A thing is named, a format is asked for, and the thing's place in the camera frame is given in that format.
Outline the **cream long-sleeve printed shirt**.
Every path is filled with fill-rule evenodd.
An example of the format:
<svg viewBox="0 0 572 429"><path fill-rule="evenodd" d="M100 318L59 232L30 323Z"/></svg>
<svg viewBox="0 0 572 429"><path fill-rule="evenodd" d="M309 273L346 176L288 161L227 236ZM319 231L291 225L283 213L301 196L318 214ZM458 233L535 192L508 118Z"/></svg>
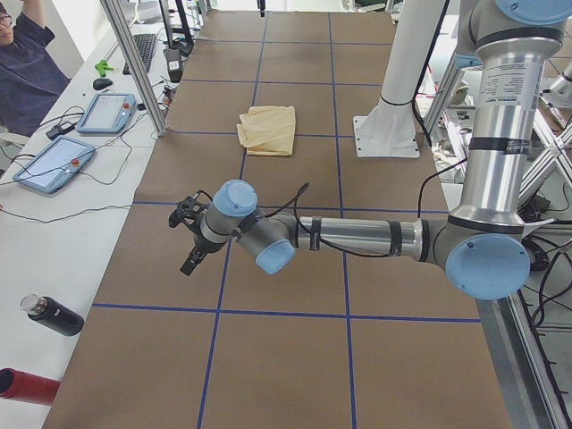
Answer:
<svg viewBox="0 0 572 429"><path fill-rule="evenodd" d="M293 106L251 106L239 118L239 142L249 156L292 155L296 131Z"/></svg>

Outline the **black keyboard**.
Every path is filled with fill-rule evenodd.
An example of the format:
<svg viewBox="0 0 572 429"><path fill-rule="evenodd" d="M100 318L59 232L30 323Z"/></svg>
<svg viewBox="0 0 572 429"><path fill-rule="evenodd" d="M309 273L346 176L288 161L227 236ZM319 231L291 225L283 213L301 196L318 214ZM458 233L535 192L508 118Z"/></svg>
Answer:
<svg viewBox="0 0 572 429"><path fill-rule="evenodd" d="M157 37L155 34L142 33L132 36L133 42L139 52L145 72L149 72L156 50Z"/></svg>

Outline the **black water bottle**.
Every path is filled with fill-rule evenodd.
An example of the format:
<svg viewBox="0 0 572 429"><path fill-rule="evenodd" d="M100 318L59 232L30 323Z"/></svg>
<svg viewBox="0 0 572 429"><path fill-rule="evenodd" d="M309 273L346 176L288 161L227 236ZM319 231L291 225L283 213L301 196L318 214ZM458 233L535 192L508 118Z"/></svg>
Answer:
<svg viewBox="0 0 572 429"><path fill-rule="evenodd" d="M82 316L51 297L29 294L21 300L20 307L30 320L64 336L78 334L84 325Z"/></svg>

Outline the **blue teach pendant far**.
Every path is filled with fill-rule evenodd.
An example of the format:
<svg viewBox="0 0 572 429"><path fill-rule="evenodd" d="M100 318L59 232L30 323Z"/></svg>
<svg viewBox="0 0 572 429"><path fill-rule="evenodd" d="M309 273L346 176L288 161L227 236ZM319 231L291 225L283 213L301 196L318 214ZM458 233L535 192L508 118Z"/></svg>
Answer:
<svg viewBox="0 0 572 429"><path fill-rule="evenodd" d="M80 134L113 135L126 127L136 110L132 93L97 93L75 129Z"/></svg>

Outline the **blue teach pendant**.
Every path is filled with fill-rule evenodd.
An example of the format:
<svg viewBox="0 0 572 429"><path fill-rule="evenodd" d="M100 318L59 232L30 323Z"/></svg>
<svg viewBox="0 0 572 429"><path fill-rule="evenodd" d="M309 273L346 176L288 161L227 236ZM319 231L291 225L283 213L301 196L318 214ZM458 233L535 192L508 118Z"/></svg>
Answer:
<svg viewBox="0 0 572 429"><path fill-rule="evenodd" d="M95 151L89 143L60 136L14 174L13 181L44 194L53 194L91 160Z"/></svg>
<svg viewBox="0 0 572 429"><path fill-rule="evenodd" d="M113 135L126 127L136 110L132 93L97 93L75 129L80 134Z"/></svg>

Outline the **blue teach pendant near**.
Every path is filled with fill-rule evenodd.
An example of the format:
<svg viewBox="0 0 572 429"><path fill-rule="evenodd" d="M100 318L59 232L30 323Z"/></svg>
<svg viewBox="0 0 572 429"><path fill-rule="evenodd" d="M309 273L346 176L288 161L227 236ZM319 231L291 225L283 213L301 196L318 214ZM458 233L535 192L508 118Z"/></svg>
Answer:
<svg viewBox="0 0 572 429"><path fill-rule="evenodd" d="M95 151L89 143L60 136L14 174L13 181L44 194L53 194L91 160Z"/></svg>

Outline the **green plastic tool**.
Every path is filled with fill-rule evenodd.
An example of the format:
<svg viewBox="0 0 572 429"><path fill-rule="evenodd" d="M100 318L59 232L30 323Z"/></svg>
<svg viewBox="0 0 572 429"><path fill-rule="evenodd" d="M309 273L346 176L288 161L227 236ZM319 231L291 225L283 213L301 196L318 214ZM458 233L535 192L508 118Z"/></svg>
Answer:
<svg viewBox="0 0 572 429"><path fill-rule="evenodd" d="M114 67L109 65L107 60L100 60L95 65L95 69L101 78L105 78L108 72L112 72L114 70Z"/></svg>

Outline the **black computer mouse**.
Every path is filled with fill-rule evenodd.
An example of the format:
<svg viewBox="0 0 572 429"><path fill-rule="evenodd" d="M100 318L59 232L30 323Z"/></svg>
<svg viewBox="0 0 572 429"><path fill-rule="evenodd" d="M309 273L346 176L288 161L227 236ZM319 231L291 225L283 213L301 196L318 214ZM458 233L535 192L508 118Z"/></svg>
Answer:
<svg viewBox="0 0 572 429"><path fill-rule="evenodd" d="M97 78L93 80L92 87L94 90L102 90L112 86L114 83L108 78Z"/></svg>

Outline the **red cylinder bottle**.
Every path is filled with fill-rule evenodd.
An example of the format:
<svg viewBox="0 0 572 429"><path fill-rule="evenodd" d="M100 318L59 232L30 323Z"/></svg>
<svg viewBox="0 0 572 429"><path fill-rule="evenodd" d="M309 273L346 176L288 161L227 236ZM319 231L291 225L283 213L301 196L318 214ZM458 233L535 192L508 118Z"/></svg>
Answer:
<svg viewBox="0 0 572 429"><path fill-rule="evenodd" d="M13 368L1 370L1 398L51 406L59 390L60 381Z"/></svg>

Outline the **seated person navy shirt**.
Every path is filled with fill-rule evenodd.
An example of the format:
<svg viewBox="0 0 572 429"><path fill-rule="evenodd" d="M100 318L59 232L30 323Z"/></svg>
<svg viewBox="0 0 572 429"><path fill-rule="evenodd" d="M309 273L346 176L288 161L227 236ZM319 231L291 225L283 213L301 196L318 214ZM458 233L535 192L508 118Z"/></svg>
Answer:
<svg viewBox="0 0 572 429"><path fill-rule="evenodd" d="M24 1L16 18L1 8L1 125L11 133L32 136L70 83L46 50L54 39L41 1Z"/></svg>

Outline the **aluminium frame post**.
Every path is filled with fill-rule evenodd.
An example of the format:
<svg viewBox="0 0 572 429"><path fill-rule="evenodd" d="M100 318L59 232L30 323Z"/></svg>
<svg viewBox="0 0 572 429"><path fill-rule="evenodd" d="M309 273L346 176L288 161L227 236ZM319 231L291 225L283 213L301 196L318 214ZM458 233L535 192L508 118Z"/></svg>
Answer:
<svg viewBox="0 0 572 429"><path fill-rule="evenodd" d="M147 109L147 114L151 119L156 134L158 137L162 137L167 131L165 118L159 108L154 90L140 58L139 50L131 35L129 25L122 13L120 4L117 0L100 0L100 4L114 31L124 59L129 65L131 77L135 81L139 95Z"/></svg>

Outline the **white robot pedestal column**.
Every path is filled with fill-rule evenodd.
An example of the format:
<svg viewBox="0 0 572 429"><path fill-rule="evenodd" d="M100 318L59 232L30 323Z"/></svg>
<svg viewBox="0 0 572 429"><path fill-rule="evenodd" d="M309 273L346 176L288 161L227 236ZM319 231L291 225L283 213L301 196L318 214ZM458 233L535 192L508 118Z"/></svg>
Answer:
<svg viewBox="0 0 572 429"><path fill-rule="evenodd" d="M420 156L414 119L416 93L448 10L447 1L403 3L376 107L353 118L359 157Z"/></svg>

